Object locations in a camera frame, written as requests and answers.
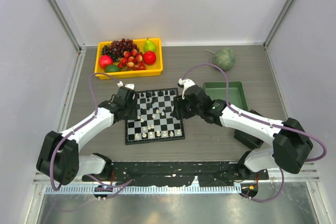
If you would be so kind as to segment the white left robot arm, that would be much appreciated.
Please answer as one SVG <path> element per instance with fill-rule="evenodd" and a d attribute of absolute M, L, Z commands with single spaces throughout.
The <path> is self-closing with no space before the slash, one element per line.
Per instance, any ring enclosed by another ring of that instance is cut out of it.
<path fill-rule="evenodd" d="M 51 182 L 70 184 L 75 177 L 93 176 L 106 181 L 112 176 L 110 158 L 93 153 L 81 156 L 80 150 L 98 133 L 121 120 L 137 118 L 137 99 L 133 84 L 118 89 L 111 100 L 106 100 L 87 118 L 61 133 L 49 132 L 44 139 L 36 169 Z"/>

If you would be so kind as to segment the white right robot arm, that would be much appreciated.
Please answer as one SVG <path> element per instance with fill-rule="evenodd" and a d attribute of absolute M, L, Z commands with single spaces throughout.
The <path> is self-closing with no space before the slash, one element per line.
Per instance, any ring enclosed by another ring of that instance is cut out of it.
<path fill-rule="evenodd" d="M 263 169 L 277 167 L 298 174 L 313 148 L 297 120 L 271 120 L 241 110 L 227 101 L 211 99 L 197 85 L 184 89 L 182 95 L 174 98 L 171 115 L 178 120 L 198 115 L 209 124 L 233 128 L 267 143 L 269 148 L 248 151 L 240 159 L 237 172 L 244 179 Z"/>

